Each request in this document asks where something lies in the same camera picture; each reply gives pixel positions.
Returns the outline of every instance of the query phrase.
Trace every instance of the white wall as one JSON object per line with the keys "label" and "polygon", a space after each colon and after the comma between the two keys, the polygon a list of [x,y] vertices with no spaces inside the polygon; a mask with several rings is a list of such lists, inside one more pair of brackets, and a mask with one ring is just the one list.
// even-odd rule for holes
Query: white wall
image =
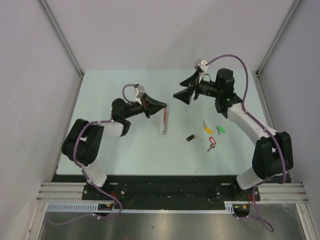
{"label": "white wall", "polygon": [[0,4],[0,239],[53,171],[80,79],[36,0]]}
{"label": "white wall", "polygon": [[[257,69],[293,0],[48,0],[86,70]],[[215,69],[240,69],[222,59]]]}
{"label": "white wall", "polygon": [[296,182],[320,224],[320,1],[303,1],[261,82],[275,125],[292,137]]}

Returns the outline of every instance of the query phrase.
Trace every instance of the key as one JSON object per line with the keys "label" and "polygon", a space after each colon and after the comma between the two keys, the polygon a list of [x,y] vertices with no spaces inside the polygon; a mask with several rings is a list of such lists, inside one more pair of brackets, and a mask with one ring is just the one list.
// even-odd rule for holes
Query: key
{"label": "key", "polygon": [[208,125],[206,124],[206,122],[205,122],[205,120],[204,120],[204,119],[203,119],[202,127],[203,127],[204,129],[206,129],[206,128],[208,127]]}
{"label": "key", "polygon": [[211,149],[214,149],[215,147],[216,147],[216,145],[213,145],[213,144],[211,143],[209,149],[207,150],[207,152],[209,152]]}
{"label": "key", "polygon": [[219,125],[215,125],[215,129],[218,131],[218,135],[220,135]]}
{"label": "key", "polygon": [[199,136],[197,136],[197,135],[194,135],[194,138],[195,138],[195,139],[202,140],[202,138],[201,138],[201,137],[199,137]]}
{"label": "key", "polygon": [[220,132],[223,133],[223,134],[226,132],[226,130],[225,130],[222,126],[220,126],[220,125],[218,126],[218,129],[219,129]]}

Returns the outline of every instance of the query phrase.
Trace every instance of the light blue table surface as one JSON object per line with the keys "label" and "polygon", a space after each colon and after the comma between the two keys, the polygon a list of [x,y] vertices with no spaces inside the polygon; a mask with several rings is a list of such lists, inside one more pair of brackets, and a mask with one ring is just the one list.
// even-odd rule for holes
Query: light blue table surface
{"label": "light blue table surface", "polygon": [[[128,118],[131,127],[126,136],[101,141],[97,161],[109,175],[237,175],[251,166],[254,145],[233,122],[216,112],[215,99],[200,95],[190,105],[173,98],[184,89],[181,81],[193,70],[92,70],[86,71],[71,119],[70,128],[78,118],[88,121],[109,120],[111,103],[122,97],[125,84],[139,83],[146,93],[169,103],[168,132],[162,135],[164,111],[150,119],[144,114]],[[212,80],[217,70],[209,70]],[[234,70],[235,92],[243,97],[245,72]],[[126,97],[133,100],[134,88],[128,87]],[[254,80],[249,71],[247,109],[265,122]],[[217,144],[207,152],[210,135],[202,128],[203,119],[213,130]],[[218,135],[215,125],[225,133]],[[186,138],[192,134],[203,140]],[[61,155],[58,175],[80,175],[78,167]]]}

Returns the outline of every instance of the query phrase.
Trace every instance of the green key tag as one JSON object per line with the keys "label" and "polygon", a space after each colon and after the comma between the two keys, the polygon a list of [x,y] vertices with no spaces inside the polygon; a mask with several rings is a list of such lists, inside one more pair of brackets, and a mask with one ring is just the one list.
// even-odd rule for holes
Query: green key tag
{"label": "green key tag", "polygon": [[219,129],[220,132],[223,133],[223,134],[226,132],[225,129],[224,129],[222,126],[218,126],[218,129]]}

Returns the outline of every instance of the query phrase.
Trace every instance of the small key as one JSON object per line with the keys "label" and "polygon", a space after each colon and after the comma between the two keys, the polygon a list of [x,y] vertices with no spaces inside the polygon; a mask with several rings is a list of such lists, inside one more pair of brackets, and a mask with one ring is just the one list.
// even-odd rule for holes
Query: small key
{"label": "small key", "polygon": [[202,127],[203,127],[204,129],[206,129],[206,128],[208,127],[208,125],[205,123],[205,120],[204,120],[204,119],[203,119]]}
{"label": "small key", "polygon": [[201,138],[201,137],[199,137],[199,136],[197,136],[197,135],[194,135],[194,138],[195,138],[195,139],[202,140],[202,138]]}
{"label": "small key", "polygon": [[216,145],[213,145],[213,144],[211,143],[209,149],[207,150],[207,152],[209,152],[211,149],[214,149],[215,147],[216,147]]}
{"label": "small key", "polygon": [[215,129],[218,131],[218,135],[220,135],[219,125],[215,125]]}

